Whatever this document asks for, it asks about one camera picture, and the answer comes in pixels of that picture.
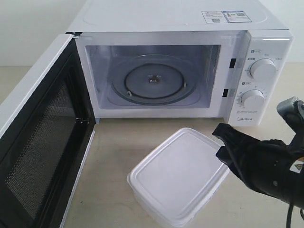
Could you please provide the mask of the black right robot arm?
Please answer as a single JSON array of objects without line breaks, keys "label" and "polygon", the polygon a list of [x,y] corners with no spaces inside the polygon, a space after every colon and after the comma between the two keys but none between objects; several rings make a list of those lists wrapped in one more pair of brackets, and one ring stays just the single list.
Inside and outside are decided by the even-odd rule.
[{"label": "black right robot arm", "polygon": [[249,189],[304,207],[304,178],[291,170],[304,156],[303,148],[277,139],[259,140],[226,123],[220,123],[212,134],[224,143],[216,157]]}]

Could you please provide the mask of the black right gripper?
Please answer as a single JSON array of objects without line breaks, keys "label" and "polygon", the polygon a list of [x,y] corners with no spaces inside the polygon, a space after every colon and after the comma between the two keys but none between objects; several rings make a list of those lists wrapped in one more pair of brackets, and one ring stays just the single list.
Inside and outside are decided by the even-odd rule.
[{"label": "black right gripper", "polygon": [[257,140],[226,123],[219,123],[212,135],[225,144],[216,157],[248,188],[292,192],[292,147],[281,140]]}]

